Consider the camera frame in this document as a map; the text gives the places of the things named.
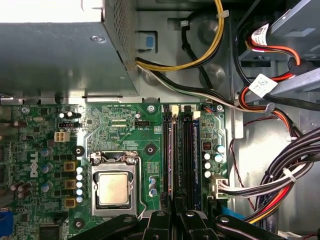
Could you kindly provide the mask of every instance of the white wire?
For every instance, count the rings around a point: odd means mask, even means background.
[[[139,69],[141,69],[143,72],[147,73],[148,75],[153,76],[156,80],[158,80],[162,85],[164,85],[166,88],[171,89],[172,91],[178,92],[178,93],[182,93],[182,94],[187,94],[187,95],[191,95],[191,96],[196,96],[196,97],[200,97],[200,98],[206,98],[206,99],[211,99],[217,103],[220,103],[222,105],[225,105],[227,107],[230,107],[232,109],[238,110],[238,111],[242,111],[242,112],[249,112],[251,113],[252,110],[247,110],[247,109],[243,109],[240,108],[238,106],[234,106],[231,105],[223,100],[221,100],[220,98],[217,98],[215,96],[210,96],[208,94],[204,94],[204,93],[200,93],[200,92],[189,92],[189,91],[185,91],[185,90],[180,90],[178,88],[175,88],[173,86],[168,85],[166,82],[164,82],[161,78],[159,78],[158,76],[156,76],[153,72],[151,72],[148,69],[145,69],[144,67],[137,65]]]
[[[291,173],[292,174],[296,174],[301,169],[303,169],[305,166],[306,166],[305,163],[301,164],[301,165],[297,166]],[[238,191],[244,191],[244,190],[254,190],[257,187],[270,186],[270,185],[276,184],[276,183],[281,182],[281,181],[286,180],[286,179],[290,179],[290,176],[285,175],[285,176],[283,176],[282,178],[279,178],[276,181],[272,181],[272,182],[269,182],[269,183],[266,183],[266,184],[263,184],[263,185],[252,186],[252,187],[233,187],[233,186],[225,185],[222,182],[219,184],[219,186],[220,186],[221,190],[225,190],[225,191],[228,191],[228,192],[238,192]]]

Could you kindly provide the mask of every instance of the wire bundle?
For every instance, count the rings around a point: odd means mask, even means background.
[[[230,187],[221,185],[222,192],[236,198],[257,197],[255,212],[244,218],[244,221],[255,223],[272,215],[281,202],[291,191],[295,180],[304,176],[313,166],[320,161],[320,128],[305,135],[294,131],[296,140],[290,143],[274,159],[265,172],[259,186],[254,187]],[[291,171],[290,175],[284,173],[284,169]]]
[[[216,5],[217,14],[219,16],[224,11],[221,0],[214,0],[214,3]],[[219,48],[219,45],[223,36],[223,32],[224,32],[224,26],[225,26],[225,19],[222,16],[219,16],[217,33],[213,39],[211,46],[203,56],[201,56],[199,59],[194,60],[190,63],[182,64],[179,66],[167,66],[167,65],[156,64],[154,62],[147,61],[139,57],[137,58],[136,62],[138,65],[140,65],[141,67],[144,67],[145,69],[153,70],[153,71],[161,71],[161,72],[176,71],[181,69],[193,69],[193,68],[198,68],[200,66],[203,66],[212,60],[216,50]]]

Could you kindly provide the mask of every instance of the cable label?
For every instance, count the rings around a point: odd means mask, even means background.
[[[278,83],[268,78],[263,74],[259,74],[256,79],[250,84],[249,89],[258,95],[260,98],[263,98],[266,94],[270,93]]]
[[[268,28],[269,28],[269,23],[267,23],[266,25],[263,25],[258,30],[254,31],[251,35],[252,41],[258,45],[268,46],[267,39],[266,39]],[[254,49],[252,49],[252,51],[263,52],[263,53],[265,52],[265,51],[254,50]]]

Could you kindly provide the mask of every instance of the white label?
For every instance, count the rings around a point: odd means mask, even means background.
[[[268,28],[269,28],[269,23],[260,27],[258,30],[254,31],[251,35],[252,41],[258,45],[267,46],[268,44],[267,44],[266,36],[267,36]]]
[[[256,79],[250,84],[249,89],[257,94],[260,98],[263,98],[266,94],[270,93],[272,89],[277,86],[278,83],[268,78],[263,74],[259,74]]]
[[[294,234],[293,232],[290,232],[290,231],[278,231],[278,235],[280,237],[283,237],[286,239],[288,239],[288,238],[302,238],[302,236]]]
[[[38,177],[38,153],[35,152],[33,154],[30,154],[30,168],[31,168],[31,172],[30,172],[30,178],[37,178]]]

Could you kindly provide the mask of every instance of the chip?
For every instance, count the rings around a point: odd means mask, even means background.
[[[27,223],[29,221],[29,214],[24,213],[21,215],[21,222]]]
[[[60,154],[61,160],[67,160],[67,154]]]
[[[64,189],[76,189],[76,180],[75,179],[65,180]]]
[[[64,200],[64,207],[65,208],[75,208],[76,207],[76,199],[68,197]]]
[[[48,115],[48,108],[41,108],[40,115]]]
[[[33,127],[33,132],[40,133],[40,127],[39,126]]]
[[[42,225],[39,228],[39,240],[60,240],[61,228],[59,225]]]
[[[75,161],[66,161],[64,164],[63,164],[63,169],[65,172],[73,172],[75,171],[77,168],[76,166],[76,162]]]

